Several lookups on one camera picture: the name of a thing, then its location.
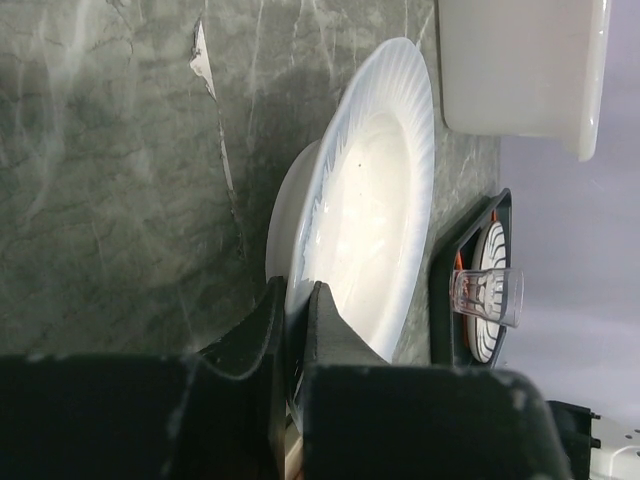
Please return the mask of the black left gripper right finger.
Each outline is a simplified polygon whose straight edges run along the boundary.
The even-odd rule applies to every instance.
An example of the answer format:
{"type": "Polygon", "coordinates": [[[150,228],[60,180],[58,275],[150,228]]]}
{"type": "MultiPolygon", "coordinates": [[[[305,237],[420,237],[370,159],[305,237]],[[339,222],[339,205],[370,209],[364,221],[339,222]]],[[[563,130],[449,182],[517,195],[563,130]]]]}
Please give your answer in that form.
{"type": "Polygon", "coordinates": [[[551,411],[509,370],[393,366],[339,316],[328,285],[308,309],[308,479],[567,479],[551,411]]]}

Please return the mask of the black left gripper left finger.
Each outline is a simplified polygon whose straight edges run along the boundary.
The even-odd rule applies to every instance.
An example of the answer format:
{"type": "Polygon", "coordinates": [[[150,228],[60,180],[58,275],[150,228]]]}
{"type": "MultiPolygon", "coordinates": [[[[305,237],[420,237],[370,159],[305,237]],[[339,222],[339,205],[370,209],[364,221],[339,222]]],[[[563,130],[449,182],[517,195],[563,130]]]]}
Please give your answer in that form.
{"type": "Polygon", "coordinates": [[[195,353],[5,356],[5,479],[280,479],[286,285],[195,353]]]}

